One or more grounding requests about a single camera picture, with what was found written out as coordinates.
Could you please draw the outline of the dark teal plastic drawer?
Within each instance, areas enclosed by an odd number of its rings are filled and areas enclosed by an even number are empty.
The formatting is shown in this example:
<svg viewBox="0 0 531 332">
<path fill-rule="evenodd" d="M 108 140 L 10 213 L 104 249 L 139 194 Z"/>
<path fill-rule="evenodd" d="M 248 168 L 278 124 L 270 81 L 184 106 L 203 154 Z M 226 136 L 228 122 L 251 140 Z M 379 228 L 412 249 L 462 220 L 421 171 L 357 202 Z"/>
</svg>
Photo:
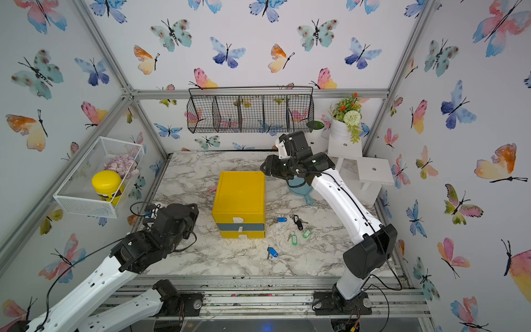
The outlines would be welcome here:
<svg viewBox="0 0 531 332">
<path fill-rule="evenodd" d="M 221 232 L 264 232 L 265 224 L 217 224 Z"/>
</svg>

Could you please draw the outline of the yellow bottom drawer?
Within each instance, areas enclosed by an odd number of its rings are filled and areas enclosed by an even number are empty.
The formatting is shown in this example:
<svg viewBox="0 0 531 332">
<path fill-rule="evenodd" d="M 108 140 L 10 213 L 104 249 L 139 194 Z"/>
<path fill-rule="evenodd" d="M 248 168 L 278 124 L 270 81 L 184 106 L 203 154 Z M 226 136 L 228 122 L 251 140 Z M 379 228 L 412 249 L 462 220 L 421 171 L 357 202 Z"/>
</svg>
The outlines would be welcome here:
<svg viewBox="0 0 531 332">
<path fill-rule="evenodd" d="M 225 239 L 264 239 L 266 237 L 265 231 L 221 231 L 220 234 Z"/>
</svg>

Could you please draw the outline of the key with black tag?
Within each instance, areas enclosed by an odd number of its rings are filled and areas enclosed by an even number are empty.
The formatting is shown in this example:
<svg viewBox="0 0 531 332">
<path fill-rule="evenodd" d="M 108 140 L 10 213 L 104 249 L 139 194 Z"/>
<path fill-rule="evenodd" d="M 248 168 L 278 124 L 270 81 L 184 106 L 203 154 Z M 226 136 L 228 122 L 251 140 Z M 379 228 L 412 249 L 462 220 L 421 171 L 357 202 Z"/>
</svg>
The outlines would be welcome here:
<svg viewBox="0 0 531 332">
<path fill-rule="evenodd" d="M 293 215 L 293 221 L 294 221 L 294 224 L 297 226 L 298 230 L 304 229 L 302 220 L 296 214 Z"/>
</svg>

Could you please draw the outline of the yellow plastic drawer box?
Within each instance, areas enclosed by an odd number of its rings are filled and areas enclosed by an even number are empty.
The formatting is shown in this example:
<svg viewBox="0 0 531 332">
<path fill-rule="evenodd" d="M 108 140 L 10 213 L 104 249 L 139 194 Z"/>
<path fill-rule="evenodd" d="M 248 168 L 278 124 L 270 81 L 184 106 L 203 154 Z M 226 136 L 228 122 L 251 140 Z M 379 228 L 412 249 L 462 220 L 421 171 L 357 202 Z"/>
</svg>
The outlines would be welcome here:
<svg viewBox="0 0 531 332">
<path fill-rule="evenodd" d="M 222 172 L 212 209 L 217 224 L 264 224 L 266 178 L 261 172 Z"/>
</svg>

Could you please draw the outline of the key with green tag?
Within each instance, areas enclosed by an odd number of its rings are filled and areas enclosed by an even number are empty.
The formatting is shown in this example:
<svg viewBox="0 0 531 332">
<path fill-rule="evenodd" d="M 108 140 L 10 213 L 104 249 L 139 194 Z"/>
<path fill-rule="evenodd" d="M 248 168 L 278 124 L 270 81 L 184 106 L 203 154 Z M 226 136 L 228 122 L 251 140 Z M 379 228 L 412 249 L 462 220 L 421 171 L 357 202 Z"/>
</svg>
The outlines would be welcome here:
<svg viewBox="0 0 531 332">
<path fill-rule="evenodd" d="M 303 236 L 304 239 L 308 239 L 311 236 L 311 234 L 312 234 L 312 230 L 311 229 L 306 229 L 302 236 Z"/>
<path fill-rule="evenodd" d="M 290 234 L 288 236 L 288 242 L 291 243 L 293 246 L 297 246 L 297 244 L 298 244 L 297 235 L 296 234 Z"/>
</svg>

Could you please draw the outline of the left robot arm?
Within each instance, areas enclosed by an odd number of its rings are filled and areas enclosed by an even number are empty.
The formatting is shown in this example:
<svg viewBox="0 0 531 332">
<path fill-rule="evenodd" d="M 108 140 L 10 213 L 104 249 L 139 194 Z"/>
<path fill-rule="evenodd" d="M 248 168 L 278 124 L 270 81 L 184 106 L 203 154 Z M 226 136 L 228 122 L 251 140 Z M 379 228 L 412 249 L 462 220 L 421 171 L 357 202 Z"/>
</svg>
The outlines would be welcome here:
<svg viewBox="0 0 531 332">
<path fill-rule="evenodd" d="M 28 313 L 3 327 L 3 331 L 121 331 L 149 317 L 174 316 L 184 320 L 193 302 L 163 279 L 141 295 L 103 313 L 95 310 L 121 286 L 146 271 L 194 233 L 199 208 L 196 204 L 173 203 L 166 207 L 147 206 L 154 219 L 145 229 L 111 243 L 111 251 L 91 275 L 45 313 L 30 319 Z"/>
</svg>

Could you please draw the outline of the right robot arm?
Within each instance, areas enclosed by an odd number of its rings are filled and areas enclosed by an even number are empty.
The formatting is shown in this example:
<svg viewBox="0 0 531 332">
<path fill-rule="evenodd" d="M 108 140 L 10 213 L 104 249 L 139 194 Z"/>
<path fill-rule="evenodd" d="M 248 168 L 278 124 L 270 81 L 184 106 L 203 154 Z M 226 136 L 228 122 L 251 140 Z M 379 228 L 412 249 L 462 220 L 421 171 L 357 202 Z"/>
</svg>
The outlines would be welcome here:
<svg viewBox="0 0 531 332">
<path fill-rule="evenodd" d="M 314 310 L 319 315 L 356 311 L 367 297 L 364 287 L 371 274 L 391 257 L 398 233 L 362 205 L 325 153 L 312 152 L 304 132 L 283 134 L 275 146 L 278 153 L 269 155 L 260 170 L 285 181 L 303 179 L 326 200 L 353 243 L 343 254 L 346 270 L 329 294 L 316 296 Z"/>
</svg>

